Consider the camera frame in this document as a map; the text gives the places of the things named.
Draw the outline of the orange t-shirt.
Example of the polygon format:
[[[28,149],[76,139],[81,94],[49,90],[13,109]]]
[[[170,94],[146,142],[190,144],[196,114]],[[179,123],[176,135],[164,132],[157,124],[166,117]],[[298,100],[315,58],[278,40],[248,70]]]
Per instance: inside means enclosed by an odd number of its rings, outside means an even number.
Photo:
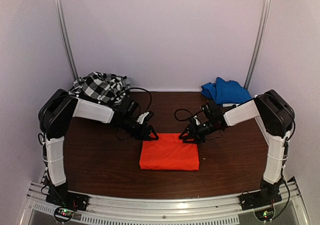
[[[141,170],[198,171],[198,146],[184,143],[177,133],[161,133],[157,140],[144,141],[140,154]]]

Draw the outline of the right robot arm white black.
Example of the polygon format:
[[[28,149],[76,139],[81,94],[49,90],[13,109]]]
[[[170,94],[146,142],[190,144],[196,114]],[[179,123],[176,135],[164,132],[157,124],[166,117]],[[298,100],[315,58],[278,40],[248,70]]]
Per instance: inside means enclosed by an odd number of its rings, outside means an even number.
[[[273,89],[254,98],[233,105],[230,109],[220,108],[215,101],[201,106],[207,120],[200,122],[196,114],[187,118],[189,124],[179,135],[187,144],[202,144],[206,137],[216,131],[223,131],[242,122],[261,118],[268,145],[267,162],[260,191],[256,195],[259,205],[268,205],[278,194],[283,171],[288,159],[289,141],[296,128],[295,112]]]

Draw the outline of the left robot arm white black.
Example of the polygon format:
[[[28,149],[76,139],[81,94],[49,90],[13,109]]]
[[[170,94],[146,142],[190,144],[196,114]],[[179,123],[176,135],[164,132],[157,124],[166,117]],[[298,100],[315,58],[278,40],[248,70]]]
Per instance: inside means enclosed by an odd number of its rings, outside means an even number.
[[[58,89],[38,113],[39,127],[45,146],[43,161],[48,179],[54,187],[66,185],[63,144],[72,118],[83,118],[111,124],[125,130],[130,137],[140,141],[158,140],[154,127],[148,122],[154,116],[146,111],[134,117],[139,103],[126,96],[120,103],[104,103],[84,99]]]

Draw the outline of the black white checkered cloth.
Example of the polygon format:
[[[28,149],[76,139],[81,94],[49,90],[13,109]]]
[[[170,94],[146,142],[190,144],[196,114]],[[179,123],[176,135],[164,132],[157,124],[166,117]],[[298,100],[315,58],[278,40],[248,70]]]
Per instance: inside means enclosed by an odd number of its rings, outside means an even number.
[[[101,104],[119,104],[127,95],[131,81],[127,76],[94,71],[73,82],[69,94]]]

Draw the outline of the front aluminium rail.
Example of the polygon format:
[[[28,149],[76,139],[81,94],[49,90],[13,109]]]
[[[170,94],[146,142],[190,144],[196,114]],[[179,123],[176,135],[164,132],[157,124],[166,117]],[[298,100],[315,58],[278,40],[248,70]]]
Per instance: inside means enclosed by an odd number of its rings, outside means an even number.
[[[89,195],[86,210],[61,217],[66,225],[263,225],[265,211],[275,211],[272,225],[308,225],[310,219],[295,181],[280,186],[282,200],[243,210],[239,194],[189,199],[129,199]]]

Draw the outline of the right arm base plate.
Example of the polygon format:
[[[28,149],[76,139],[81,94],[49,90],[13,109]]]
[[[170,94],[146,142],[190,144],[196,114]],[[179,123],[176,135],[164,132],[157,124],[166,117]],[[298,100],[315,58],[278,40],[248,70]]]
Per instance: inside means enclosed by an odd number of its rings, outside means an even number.
[[[258,191],[244,191],[238,198],[243,211],[282,201],[279,187],[276,185],[263,185]]]

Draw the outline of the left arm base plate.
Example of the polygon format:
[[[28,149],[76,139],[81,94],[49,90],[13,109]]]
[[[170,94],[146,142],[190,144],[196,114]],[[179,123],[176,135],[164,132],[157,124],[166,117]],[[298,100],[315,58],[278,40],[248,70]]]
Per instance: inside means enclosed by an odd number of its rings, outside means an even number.
[[[66,184],[58,187],[50,185],[45,201],[74,211],[86,211],[89,196],[68,191]]]

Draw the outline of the right aluminium frame post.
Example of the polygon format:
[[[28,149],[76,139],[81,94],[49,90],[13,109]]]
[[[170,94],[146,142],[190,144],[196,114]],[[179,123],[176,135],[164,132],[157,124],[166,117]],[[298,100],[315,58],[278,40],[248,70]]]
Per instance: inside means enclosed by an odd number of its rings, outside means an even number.
[[[260,19],[258,24],[258,30],[257,35],[253,47],[253,52],[249,64],[249,69],[247,72],[247,76],[244,82],[244,88],[246,90],[249,89],[251,82],[253,80],[254,72],[258,63],[260,51],[263,44],[263,38],[265,34],[265,30],[268,23],[268,18],[270,14],[270,7],[271,7],[272,0],[263,0],[262,1],[262,7],[261,7],[261,13],[260,13]]]

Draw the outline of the aluminium frame post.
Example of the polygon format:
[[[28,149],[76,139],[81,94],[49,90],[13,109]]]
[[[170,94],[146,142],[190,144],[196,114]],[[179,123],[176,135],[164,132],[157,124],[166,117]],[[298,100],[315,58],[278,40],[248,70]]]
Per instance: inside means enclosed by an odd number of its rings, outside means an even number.
[[[57,19],[58,19],[58,24],[60,28],[60,33],[61,33],[61,38],[62,38],[62,44],[65,50],[67,62],[69,65],[69,69],[71,72],[71,76],[73,80],[77,80],[79,78],[77,68],[75,65],[75,60],[73,57],[72,53],[72,48],[71,48],[71,43],[69,40],[68,36],[68,30],[67,30],[67,25],[66,25],[66,20],[64,16],[64,8],[63,8],[63,3],[62,0],[54,0],[55,2],[55,7],[56,7],[56,13],[57,13]]]
[[[268,23],[268,18],[270,14],[270,7],[271,7],[272,0],[263,0],[262,1],[262,7],[261,7],[261,13],[260,13],[260,19],[258,24],[258,30],[257,35],[253,47],[253,52],[249,64],[249,69],[247,72],[247,76],[244,82],[244,88],[246,90],[249,89],[251,82],[253,80],[254,72],[258,63],[260,51],[263,44],[263,38],[265,34],[265,30]]]

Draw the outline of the left aluminium frame post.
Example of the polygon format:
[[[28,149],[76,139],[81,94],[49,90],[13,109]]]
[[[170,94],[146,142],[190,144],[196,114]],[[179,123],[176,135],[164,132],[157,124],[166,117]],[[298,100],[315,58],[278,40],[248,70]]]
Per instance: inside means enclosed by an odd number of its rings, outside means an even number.
[[[66,20],[64,16],[64,8],[63,8],[63,3],[62,0],[54,0],[55,2],[55,7],[56,7],[56,13],[57,13],[57,19],[58,19],[58,24],[60,28],[60,33],[61,33],[61,38],[62,38],[62,44],[65,50],[67,62],[69,65],[69,69],[71,72],[71,76],[73,80],[77,80],[79,78],[77,68],[75,65],[75,60],[73,57],[72,53],[72,48],[71,48],[71,43],[69,40],[68,36],[68,30],[67,30],[67,25],[66,25]]]

